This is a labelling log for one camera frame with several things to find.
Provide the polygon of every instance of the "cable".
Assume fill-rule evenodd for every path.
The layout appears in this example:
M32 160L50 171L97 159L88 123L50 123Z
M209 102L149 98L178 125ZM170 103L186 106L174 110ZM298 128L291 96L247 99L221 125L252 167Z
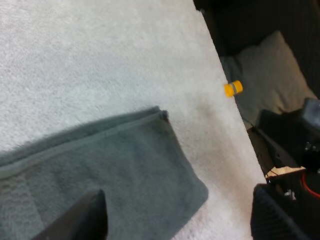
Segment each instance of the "cable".
M241 114L240 114L240 116L241 116L242 120L245 121L245 122L247 122L248 124L250 124L251 127L253 127L253 128L255 127L248 119L246 119L245 117L243 117Z
M311 188L308 187L307 182L306 182L306 172L305 171L302 173L301 182L302 182L302 185L305 188L305 190L307 190L307 192L309 192L311 195L313 195L316 198L320 198L319 193L311 190Z
M278 176L279 174L275 173L274 171L270 170L274 175Z

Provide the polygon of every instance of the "gray towel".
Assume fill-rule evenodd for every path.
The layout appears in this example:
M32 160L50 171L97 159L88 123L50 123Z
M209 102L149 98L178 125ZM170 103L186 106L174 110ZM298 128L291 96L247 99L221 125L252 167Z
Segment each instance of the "gray towel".
M208 197L158 108L72 129L0 162L1 240L30 239L98 188L108 240L169 240Z

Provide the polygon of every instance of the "cushion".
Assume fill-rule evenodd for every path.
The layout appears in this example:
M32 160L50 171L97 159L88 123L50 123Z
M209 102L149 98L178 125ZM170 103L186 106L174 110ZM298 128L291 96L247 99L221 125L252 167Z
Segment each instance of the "cushion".
M281 31L308 86L320 98L320 12L315 0L237 0L215 9L228 55Z
M258 46L220 60L228 81L240 80L243 85L235 101L247 129L261 110L288 113L300 109L305 98L316 99L279 31Z

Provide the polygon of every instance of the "gray pillow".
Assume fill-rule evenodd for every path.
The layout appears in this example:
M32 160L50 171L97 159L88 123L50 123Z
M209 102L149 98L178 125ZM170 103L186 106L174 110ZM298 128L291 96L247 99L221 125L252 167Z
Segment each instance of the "gray pillow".
M279 31L258 46L220 60L228 82L240 80L243 85L235 101L247 129L256 123L261 110L292 112L303 106L305 98L317 98Z

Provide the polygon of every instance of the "black object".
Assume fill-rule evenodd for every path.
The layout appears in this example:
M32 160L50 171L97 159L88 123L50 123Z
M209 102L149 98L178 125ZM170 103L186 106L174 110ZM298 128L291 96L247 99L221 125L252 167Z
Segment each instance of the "black object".
M320 239L320 100L306 99L301 110L282 115L264 110L255 131L276 167L306 170L269 177L269 184L255 187L253 239Z
M32 240L105 240L108 218L102 190L83 196Z
M306 99L302 110L282 115L263 110L256 131L267 144L274 166L320 169L320 100Z
M270 177L253 192L251 233L254 240L317 240L320 238L320 197L302 184L319 191L320 175L301 170Z
M268 184L257 185L253 192L251 234L254 240L310 240L292 220L289 199Z
M236 55L280 31L307 84L320 98L320 11L316 0L194 1L198 9L206 9L203 16L219 56Z

